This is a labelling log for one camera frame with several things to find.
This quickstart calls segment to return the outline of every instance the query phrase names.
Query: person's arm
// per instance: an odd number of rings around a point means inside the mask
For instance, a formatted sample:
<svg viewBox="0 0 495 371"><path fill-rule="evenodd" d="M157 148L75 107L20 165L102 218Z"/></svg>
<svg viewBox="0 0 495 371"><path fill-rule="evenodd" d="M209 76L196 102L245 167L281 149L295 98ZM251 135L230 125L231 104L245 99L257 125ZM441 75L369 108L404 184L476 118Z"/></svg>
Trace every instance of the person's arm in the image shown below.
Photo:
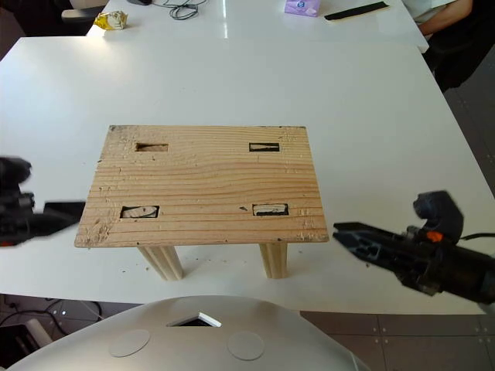
<svg viewBox="0 0 495 371"><path fill-rule="evenodd" d="M471 13L473 0L455 0L419 26L423 35L430 35L453 25Z"/></svg>

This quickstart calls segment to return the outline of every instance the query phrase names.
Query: white table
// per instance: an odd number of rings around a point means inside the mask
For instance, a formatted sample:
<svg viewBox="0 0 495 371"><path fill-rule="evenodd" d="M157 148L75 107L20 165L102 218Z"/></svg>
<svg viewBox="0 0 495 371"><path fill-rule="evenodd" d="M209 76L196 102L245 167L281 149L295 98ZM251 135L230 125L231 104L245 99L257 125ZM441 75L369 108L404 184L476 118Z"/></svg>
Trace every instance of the white table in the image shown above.
<svg viewBox="0 0 495 371"><path fill-rule="evenodd" d="M126 42L167 37L386 42L414 45L422 53L428 49L425 37L419 32L401 0L387 0L386 3L390 5L388 9L338 22L329 22L323 18L330 13L373 2L376 0L322 0L319 16L313 18L284 13L285 0L208 0L200 6L196 18L176 21L170 18L169 9L166 8L110 0L105 11L122 10L128 13L128 28L105 32L104 37ZM101 33L103 31L100 28L93 26L88 35L99 36Z"/></svg>
<svg viewBox="0 0 495 371"><path fill-rule="evenodd" d="M465 233L493 230L495 201L414 46L21 39L0 62L0 81L0 153L31 161L22 188L39 207L86 198L109 124L305 125L330 230L353 220L396 232L421 226L412 202L437 189L462 208ZM75 233L2 248L0 292L136 303L230 294L305 310L480 312L450 294L403 288L333 240L291 244L284 280L265 277L255 245L178 247L186 276L169 282L145 269L137 249L77 249ZM493 253L489 239L463 245Z"/></svg>

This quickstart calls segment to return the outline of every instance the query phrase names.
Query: tissue box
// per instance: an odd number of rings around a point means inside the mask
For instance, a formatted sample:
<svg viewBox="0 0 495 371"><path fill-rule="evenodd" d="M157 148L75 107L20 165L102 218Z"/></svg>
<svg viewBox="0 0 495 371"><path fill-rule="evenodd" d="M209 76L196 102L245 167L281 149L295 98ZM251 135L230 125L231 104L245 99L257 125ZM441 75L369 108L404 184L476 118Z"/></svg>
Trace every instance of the tissue box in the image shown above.
<svg viewBox="0 0 495 371"><path fill-rule="evenodd" d="M318 15L319 0L294 1L286 0L285 12L299 15L307 15L308 17L316 17Z"/></svg>

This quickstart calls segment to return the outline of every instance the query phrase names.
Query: orange part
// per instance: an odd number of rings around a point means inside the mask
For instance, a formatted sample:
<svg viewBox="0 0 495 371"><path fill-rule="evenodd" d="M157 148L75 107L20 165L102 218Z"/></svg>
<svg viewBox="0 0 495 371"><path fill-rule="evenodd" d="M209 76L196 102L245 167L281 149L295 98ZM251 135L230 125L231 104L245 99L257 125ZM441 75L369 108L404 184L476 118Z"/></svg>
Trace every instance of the orange part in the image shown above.
<svg viewBox="0 0 495 371"><path fill-rule="evenodd" d="M426 232L426 238L428 238L432 242L440 242L443 240L443 234L440 232L435 232L434 230L429 230Z"/></svg>

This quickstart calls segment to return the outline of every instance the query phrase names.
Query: floor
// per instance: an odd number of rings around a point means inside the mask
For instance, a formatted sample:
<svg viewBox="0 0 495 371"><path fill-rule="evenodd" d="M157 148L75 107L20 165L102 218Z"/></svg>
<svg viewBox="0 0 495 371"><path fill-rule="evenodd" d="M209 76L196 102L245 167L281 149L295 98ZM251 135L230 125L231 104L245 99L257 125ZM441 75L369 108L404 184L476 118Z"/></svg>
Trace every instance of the floor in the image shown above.
<svg viewBox="0 0 495 371"><path fill-rule="evenodd" d="M445 92L445 99L495 195L495 48L461 87Z"/></svg>
<svg viewBox="0 0 495 371"><path fill-rule="evenodd" d="M0 59L22 30L8 12L1 13ZM495 195L495 49L460 88L445 98ZM0 295L0 321L15 311L49 308L66 332L97 320L91 302ZM136 305L100 303L106 318ZM355 352L377 371L495 371L495 316L410 316L312 313L302 315L326 334ZM45 314L16 315L6 324L38 318L53 339L63 335Z"/></svg>

